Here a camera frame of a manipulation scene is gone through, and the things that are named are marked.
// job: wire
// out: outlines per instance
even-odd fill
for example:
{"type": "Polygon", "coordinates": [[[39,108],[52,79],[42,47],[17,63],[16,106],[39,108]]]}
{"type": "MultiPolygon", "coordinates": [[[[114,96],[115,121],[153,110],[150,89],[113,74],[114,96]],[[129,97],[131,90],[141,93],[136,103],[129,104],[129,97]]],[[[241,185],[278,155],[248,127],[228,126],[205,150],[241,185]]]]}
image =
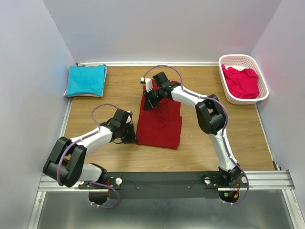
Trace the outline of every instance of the wire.
{"type": "Polygon", "coordinates": [[[229,194],[231,194],[232,192],[234,192],[234,190],[235,190],[235,188],[236,188],[236,186],[237,186],[237,183],[238,183],[238,182],[235,183],[234,188],[232,189],[231,192],[229,192],[229,194]]]}
{"type": "MultiPolygon", "coordinates": [[[[108,186],[111,185],[109,180],[107,180],[107,185],[108,185],[108,186]]],[[[110,195],[110,188],[108,188],[108,196],[107,196],[108,198],[109,198],[109,195],[110,195]]]]}
{"type": "Polygon", "coordinates": [[[239,182],[237,182],[237,184],[238,184],[238,190],[237,190],[237,192],[239,193],[239,190],[240,190],[239,182]]]}
{"type": "Polygon", "coordinates": [[[135,188],[140,188],[140,186],[141,187],[151,187],[151,188],[154,188],[154,189],[160,189],[160,188],[162,188],[162,185],[161,184],[137,184],[137,183],[135,183],[134,181],[132,181],[132,180],[124,180],[124,183],[125,184],[133,184],[134,185],[134,187],[135,188]]]}
{"type": "MultiPolygon", "coordinates": [[[[99,122],[95,119],[94,117],[94,111],[96,111],[96,109],[100,108],[101,106],[105,106],[105,105],[109,105],[109,106],[113,106],[114,108],[118,109],[118,107],[116,105],[113,105],[113,104],[109,104],[109,103],[104,103],[104,104],[101,104],[101,105],[98,105],[97,107],[95,107],[92,111],[91,111],[91,118],[92,120],[96,123],[97,127],[99,130],[97,131],[94,131],[93,133],[91,134],[88,134],[88,135],[85,135],[82,139],[77,139],[76,141],[72,142],[70,145],[67,146],[67,148],[63,151],[62,153],[62,156],[58,162],[58,166],[57,166],[57,171],[56,171],[56,180],[57,180],[57,183],[60,185],[60,186],[63,186],[62,182],[61,182],[61,178],[60,178],[60,171],[61,171],[61,166],[62,166],[62,163],[63,163],[63,160],[65,158],[65,156],[67,155],[68,151],[77,143],[79,143],[80,141],[82,140],[85,140],[87,139],[88,137],[91,137],[95,134],[97,134],[100,129],[101,129],[101,126],[99,124],[99,122]]],[[[113,205],[113,206],[110,206],[110,207],[103,207],[103,206],[100,206],[100,205],[97,205],[95,203],[91,203],[93,205],[96,205],[97,207],[99,208],[114,208],[115,206],[118,205],[119,201],[120,201],[120,195],[119,193],[111,186],[109,185],[104,185],[104,184],[100,184],[100,183],[97,183],[97,182],[93,182],[93,181],[88,181],[89,183],[92,183],[92,184],[95,184],[95,185],[99,185],[99,186],[102,186],[102,187],[106,187],[108,189],[111,189],[115,192],[115,194],[117,195],[118,199],[117,199],[117,202],[113,205]]]]}
{"type": "Polygon", "coordinates": [[[109,206],[109,207],[105,207],[105,206],[103,206],[103,205],[99,205],[99,204],[96,204],[96,203],[94,203],[94,202],[91,202],[91,205],[97,206],[98,208],[111,209],[111,208],[116,207],[116,206],[119,204],[119,202],[120,202],[120,194],[119,194],[118,191],[115,190],[113,187],[111,187],[111,186],[109,186],[109,185],[104,185],[104,184],[100,184],[100,183],[97,183],[97,182],[93,182],[93,181],[89,181],[89,183],[94,184],[94,185],[99,185],[99,186],[102,186],[102,187],[109,188],[109,189],[111,189],[112,191],[114,191],[115,194],[116,194],[116,196],[118,197],[117,200],[116,200],[116,202],[115,202],[115,204],[113,204],[113,205],[111,205],[111,206],[109,206]]]}
{"type": "Polygon", "coordinates": [[[220,179],[216,179],[216,178],[213,178],[213,179],[210,178],[210,177],[209,177],[208,179],[205,179],[205,178],[206,178],[206,176],[202,176],[202,177],[201,177],[201,180],[203,180],[203,181],[205,181],[205,180],[210,180],[210,181],[216,181],[216,182],[220,182],[220,181],[221,181],[220,179]]]}
{"type": "Polygon", "coordinates": [[[162,65],[154,66],[153,68],[149,69],[149,70],[144,74],[144,76],[143,76],[144,80],[145,80],[146,75],[147,75],[152,69],[155,69],[155,68],[158,68],[158,67],[167,67],[167,68],[173,69],[175,72],[177,72],[178,75],[179,75],[179,77],[180,77],[180,80],[181,80],[181,89],[182,89],[183,92],[185,92],[185,93],[187,93],[187,94],[189,94],[189,95],[195,96],[195,97],[197,97],[197,98],[199,98],[199,99],[207,99],[207,100],[211,100],[211,101],[213,101],[213,102],[216,102],[216,103],[218,103],[218,104],[222,107],[222,109],[224,110],[224,113],[225,113],[225,121],[224,121],[224,127],[223,127],[223,129],[222,129],[222,131],[221,131],[221,137],[222,137],[223,142],[224,142],[224,147],[225,147],[226,153],[227,153],[227,155],[229,156],[229,158],[230,158],[230,160],[232,161],[232,163],[233,163],[238,169],[240,169],[240,171],[243,173],[243,175],[244,175],[244,177],[246,178],[246,181],[247,181],[247,190],[246,190],[246,193],[244,194],[244,196],[243,196],[238,202],[235,202],[235,203],[226,202],[226,203],[228,203],[228,204],[230,204],[230,205],[236,205],[236,204],[241,203],[241,202],[247,197],[247,195],[248,195],[249,187],[250,187],[250,186],[249,186],[249,179],[248,179],[248,176],[247,176],[247,174],[245,173],[245,171],[239,166],[239,164],[237,164],[237,163],[233,160],[233,158],[232,158],[232,156],[231,156],[231,153],[230,153],[230,151],[229,151],[228,145],[227,145],[227,143],[226,143],[226,141],[225,141],[225,138],[224,138],[224,131],[225,131],[225,129],[226,129],[227,125],[228,125],[228,122],[229,122],[229,115],[228,115],[227,109],[226,109],[225,106],[224,106],[221,102],[219,102],[217,99],[213,99],[213,98],[210,98],[210,97],[207,97],[207,96],[201,96],[201,95],[198,95],[198,94],[192,93],[191,91],[186,90],[186,89],[184,88],[184,86],[183,86],[183,78],[182,78],[182,76],[181,76],[181,73],[180,73],[177,69],[175,69],[175,68],[173,68],[173,67],[171,67],[171,66],[163,65],[163,64],[162,64],[162,65]]]}
{"type": "Polygon", "coordinates": [[[193,181],[193,182],[189,185],[189,188],[193,188],[193,187],[194,187],[195,185],[197,185],[197,184],[202,184],[202,179],[193,181]]]}

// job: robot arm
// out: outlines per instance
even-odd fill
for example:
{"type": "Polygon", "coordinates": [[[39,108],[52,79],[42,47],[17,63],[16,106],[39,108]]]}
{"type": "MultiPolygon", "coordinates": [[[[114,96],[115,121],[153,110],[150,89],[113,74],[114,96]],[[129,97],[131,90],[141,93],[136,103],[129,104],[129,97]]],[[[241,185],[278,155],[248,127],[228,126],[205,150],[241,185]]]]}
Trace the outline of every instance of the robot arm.
{"type": "MultiPolygon", "coordinates": [[[[151,79],[141,79],[141,83],[146,87],[146,91],[143,92],[145,97],[144,109],[152,109],[164,98],[169,98],[194,108],[196,110],[199,127],[208,134],[216,150],[220,172],[229,184],[235,182],[240,176],[241,171],[235,165],[237,164],[237,160],[233,156],[226,135],[226,129],[224,130],[222,138],[222,130],[225,124],[225,113],[222,107],[214,101],[200,98],[207,97],[206,95],[194,93],[186,88],[182,89],[179,83],[171,83],[164,72],[155,75],[153,78],[157,86],[160,87],[159,89],[153,89],[151,79]],[[198,95],[198,97],[188,94],[187,91],[198,95]],[[230,157],[225,149],[224,141],[231,155],[230,157]]],[[[215,95],[210,95],[209,97],[218,100],[215,95]]]]}
{"type": "Polygon", "coordinates": [[[68,139],[61,137],[55,143],[47,162],[44,165],[44,174],[53,179],[57,179],[57,169],[60,158],[64,150],[79,139],[68,151],[70,159],[64,159],[60,168],[61,183],[67,187],[72,187],[78,181],[93,181],[104,184],[106,181],[106,169],[96,164],[84,165],[85,157],[94,149],[120,138],[122,143],[137,143],[133,122],[132,112],[117,109],[113,118],[101,123],[100,128],[96,128],[82,136],[68,139]]]}

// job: pink cloth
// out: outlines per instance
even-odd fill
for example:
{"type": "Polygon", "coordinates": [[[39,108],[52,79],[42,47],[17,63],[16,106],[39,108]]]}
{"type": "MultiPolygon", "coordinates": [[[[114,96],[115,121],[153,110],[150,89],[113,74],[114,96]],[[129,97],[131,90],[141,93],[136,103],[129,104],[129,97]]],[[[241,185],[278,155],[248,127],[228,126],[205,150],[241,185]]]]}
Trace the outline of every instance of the pink cloth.
{"type": "Polygon", "coordinates": [[[241,71],[222,65],[224,78],[230,93],[239,99],[256,99],[259,95],[258,75],[251,68],[241,71]]]}

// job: gray floor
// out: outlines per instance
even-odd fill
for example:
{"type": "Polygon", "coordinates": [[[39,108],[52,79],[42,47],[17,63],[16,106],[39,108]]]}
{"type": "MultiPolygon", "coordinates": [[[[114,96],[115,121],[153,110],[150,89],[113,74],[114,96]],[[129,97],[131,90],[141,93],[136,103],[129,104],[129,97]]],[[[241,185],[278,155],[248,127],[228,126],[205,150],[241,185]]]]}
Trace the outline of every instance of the gray floor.
{"type": "Polygon", "coordinates": [[[84,192],[51,192],[40,229],[292,229],[282,191],[250,191],[236,206],[219,200],[122,200],[115,209],[89,204],[84,192]]]}

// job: red cloth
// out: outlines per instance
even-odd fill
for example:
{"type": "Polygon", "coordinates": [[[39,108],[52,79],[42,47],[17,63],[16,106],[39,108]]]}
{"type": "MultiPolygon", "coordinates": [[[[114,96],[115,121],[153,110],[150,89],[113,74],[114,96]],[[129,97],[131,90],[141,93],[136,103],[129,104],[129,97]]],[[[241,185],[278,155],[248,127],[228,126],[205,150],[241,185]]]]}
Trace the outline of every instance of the red cloth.
{"type": "MultiPolygon", "coordinates": [[[[157,88],[154,80],[152,85],[155,89],[157,88]]],[[[143,95],[136,134],[139,140],[138,145],[177,149],[182,126],[181,104],[166,98],[160,101],[158,106],[144,110],[144,102],[143,95]]]]}
{"type": "Polygon", "coordinates": [[[230,93],[240,99],[256,99],[259,95],[257,85],[258,75],[251,68],[241,71],[222,65],[224,78],[230,93]]]}

